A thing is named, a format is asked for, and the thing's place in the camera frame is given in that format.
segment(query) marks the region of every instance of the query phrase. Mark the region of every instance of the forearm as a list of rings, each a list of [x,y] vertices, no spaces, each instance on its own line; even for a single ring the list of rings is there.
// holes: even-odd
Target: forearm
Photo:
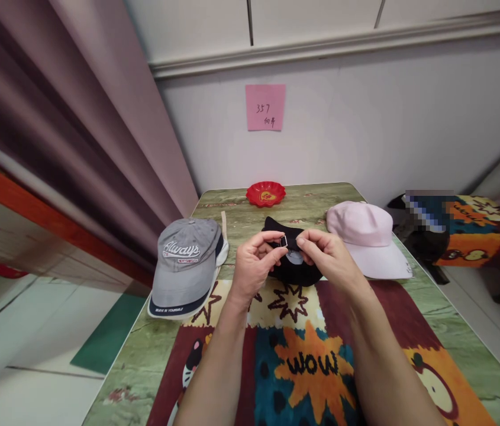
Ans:
[[[354,378],[371,426],[445,422],[400,348],[382,305],[367,285],[349,297]]]
[[[247,306],[227,298],[179,407],[175,426],[234,424],[240,396],[246,318]]]

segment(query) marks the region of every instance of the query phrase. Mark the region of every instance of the hand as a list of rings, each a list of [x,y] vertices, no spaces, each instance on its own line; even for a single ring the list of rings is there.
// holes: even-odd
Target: hand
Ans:
[[[302,250],[303,259],[317,268],[327,279],[345,290],[366,285],[368,281],[356,266],[343,241],[334,234],[309,229],[297,237],[297,245]]]
[[[279,244],[279,239],[284,235],[279,231],[260,232],[238,247],[229,298],[242,306],[250,305],[252,298],[262,288],[267,273],[273,270],[274,266],[281,265],[279,260],[288,252],[285,247],[272,248],[268,244]]]

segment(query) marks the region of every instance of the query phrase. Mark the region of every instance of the pink baseball cap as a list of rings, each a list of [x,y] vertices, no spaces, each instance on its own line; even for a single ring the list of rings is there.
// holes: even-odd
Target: pink baseball cap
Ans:
[[[392,241],[393,220],[378,206],[345,201],[327,212],[327,228],[338,235],[362,273],[375,279],[412,278],[404,254]]]

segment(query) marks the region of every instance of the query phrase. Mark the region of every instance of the wooden table surface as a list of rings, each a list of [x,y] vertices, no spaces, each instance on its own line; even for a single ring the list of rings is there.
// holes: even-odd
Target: wooden table surface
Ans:
[[[221,223],[221,211],[226,212],[230,251],[219,279],[232,278],[237,247],[262,229],[267,216],[283,225],[326,231],[330,207],[346,200],[364,200],[349,183],[288,186],[286,192],[281,204],[262,209],[248,203],[245,189],[213,190],[202,195],[193,217]],[[414,271],[414,278],[398,282],[500,425],[500,364],[397,238],[395,242]],[[143,307],[84,425],[146,424],[179,326],[180,321],[150,318]]]

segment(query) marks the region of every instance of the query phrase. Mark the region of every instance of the pink sticky note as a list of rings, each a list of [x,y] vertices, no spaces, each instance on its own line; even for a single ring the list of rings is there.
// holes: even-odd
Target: pink sticky note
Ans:
[[[277,130],[283,127],[285,85],[246,85],[248,130]]]

